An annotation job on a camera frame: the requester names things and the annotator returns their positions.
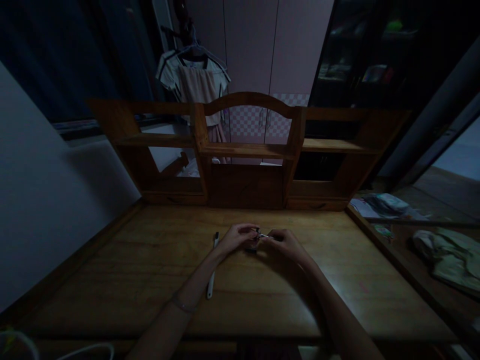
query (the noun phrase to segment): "white wall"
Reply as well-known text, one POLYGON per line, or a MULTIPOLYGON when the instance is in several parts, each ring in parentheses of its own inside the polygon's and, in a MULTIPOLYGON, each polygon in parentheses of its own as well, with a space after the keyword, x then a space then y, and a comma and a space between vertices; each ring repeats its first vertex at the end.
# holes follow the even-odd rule
POLYGON ((480 117, 450 145, 433 166, 480 181, 480 117))
POLYGON ((0 169, 1 312, 140 194, 107 140, 69 147, 1 62, 0 169))

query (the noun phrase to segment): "wardrobe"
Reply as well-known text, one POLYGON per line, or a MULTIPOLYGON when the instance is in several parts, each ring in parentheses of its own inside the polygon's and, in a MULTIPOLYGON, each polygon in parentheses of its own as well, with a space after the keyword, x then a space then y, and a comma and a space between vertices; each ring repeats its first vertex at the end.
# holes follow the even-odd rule
MULTIPOLYGON (((334 0, 188 1, 201 44, 227 64, 228 92, 258 92, 289 106, 307 106, 334 0)), ((177 30, 175 15, 173 26, 177 30)), ((290 120, 257 106, 231 107, 227 141, 287 143, 290 120)), ((233 164, 281 159, 232 158, 233 164)))

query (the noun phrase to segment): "checkered pattern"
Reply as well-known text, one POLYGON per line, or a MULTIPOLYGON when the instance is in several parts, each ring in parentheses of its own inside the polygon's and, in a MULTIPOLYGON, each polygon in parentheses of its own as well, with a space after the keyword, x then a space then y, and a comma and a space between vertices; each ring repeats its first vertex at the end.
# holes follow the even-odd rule
MULTIPOLYGON (((284 94, 275 93, 274 98, 283 101, 289 106, 307 106, 309 103, 310 94, 284 94)), ((268 122, 266 129, 267 138, 285 138, 289 137, 291 119, 281 116, 275 111, 268 112, 268 122)))
POLYGON ((235 106, 230 108, 230 135, 264 137, 267 109, 259 106, 235 106))

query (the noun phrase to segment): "clothes hanger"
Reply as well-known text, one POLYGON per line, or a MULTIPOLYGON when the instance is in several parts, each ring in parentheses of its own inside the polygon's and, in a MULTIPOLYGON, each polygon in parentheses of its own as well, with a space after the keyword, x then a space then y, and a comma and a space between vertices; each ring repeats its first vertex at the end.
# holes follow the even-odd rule
POLYGON ((220 67, 220 70, 221 70, 219 72, 225 73, 227 71, 227 64, 225 64, 223 60, 221 60, 220 58, 216 57, 213 53, 211 53, 205 46, 200 45, 199 41, 197 40, 197 31, 193 24, 191 25, 191 28, 193 31, 192 43, 184 47, 182 50, 180 50, 180 52, 177 52, 176 55, 180 56, 181 54, 187 53, 193 49, 201 50, 205 52, 209 57, 212 58, 212 60, 214 60, 217 63, 217 65, 220 67))

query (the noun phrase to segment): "wooden desk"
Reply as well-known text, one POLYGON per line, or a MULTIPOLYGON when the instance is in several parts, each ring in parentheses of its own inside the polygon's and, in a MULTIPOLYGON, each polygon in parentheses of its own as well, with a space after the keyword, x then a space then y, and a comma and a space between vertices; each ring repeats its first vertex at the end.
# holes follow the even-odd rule
MULTIPOLYGON (((213 247, 216 231, 290 228, 376 339, 454 341, 444 322, 344 212, 143 208, 24 321, 42 338, 136 339, 213 247)), ((216 270, 187 337, 318 339, 320 306, 300 269, 269 248, 237 251, 216 270)))

